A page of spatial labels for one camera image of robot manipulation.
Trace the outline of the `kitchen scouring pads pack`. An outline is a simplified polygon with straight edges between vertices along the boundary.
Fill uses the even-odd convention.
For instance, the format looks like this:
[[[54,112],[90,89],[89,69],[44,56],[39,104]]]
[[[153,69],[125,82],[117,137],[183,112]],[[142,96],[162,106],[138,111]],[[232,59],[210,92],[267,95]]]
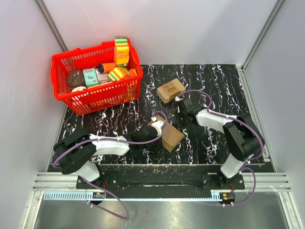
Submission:
[[[164,104],[167,104],[184,91],[185,87],[183,84],[178,79],[174,79],[158,87],[157,95]]]

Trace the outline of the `brown cardboard box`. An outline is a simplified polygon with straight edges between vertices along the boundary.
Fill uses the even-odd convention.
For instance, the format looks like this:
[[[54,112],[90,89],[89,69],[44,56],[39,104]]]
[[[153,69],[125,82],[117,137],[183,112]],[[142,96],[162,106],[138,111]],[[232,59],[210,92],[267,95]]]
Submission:
[[[178,129],[176,129],[173,125],[166,122],[164,118],[162,118],[160,115],[157,115],[158,120],[165,121],[165,128],[162,132],[162,146],[165,148],[168,152],[172,152],[178,144],[181,142],[181,140],[184,138],[184,134],[180,132]],[[157,131],[153,128],[153,134],[157,135]]]

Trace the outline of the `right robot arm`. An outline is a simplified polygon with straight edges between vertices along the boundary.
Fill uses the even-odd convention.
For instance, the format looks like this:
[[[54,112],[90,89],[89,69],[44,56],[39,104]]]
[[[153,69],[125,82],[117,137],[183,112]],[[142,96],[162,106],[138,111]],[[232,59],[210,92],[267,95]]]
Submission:
[[[208,127],[224,134],[229,156],[211,178],[212,186],[227,189],[247,163],[264,152],[265,141],[249,114],[225,115],[195,105],[189,98],[175,98],[177,127]]]

